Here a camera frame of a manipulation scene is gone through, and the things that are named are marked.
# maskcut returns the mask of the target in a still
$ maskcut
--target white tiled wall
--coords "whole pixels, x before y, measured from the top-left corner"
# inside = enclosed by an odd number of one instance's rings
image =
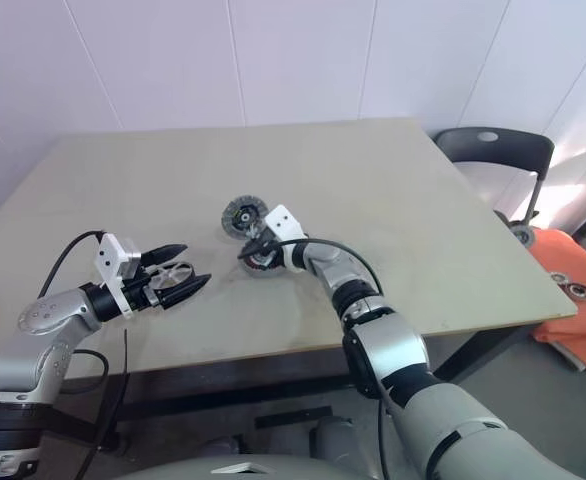
[[[0,0],[0,204],[68,132],[411,115],[545,133],[586,216],[586,0]],[[532,179],[465,173],[519,214]]]

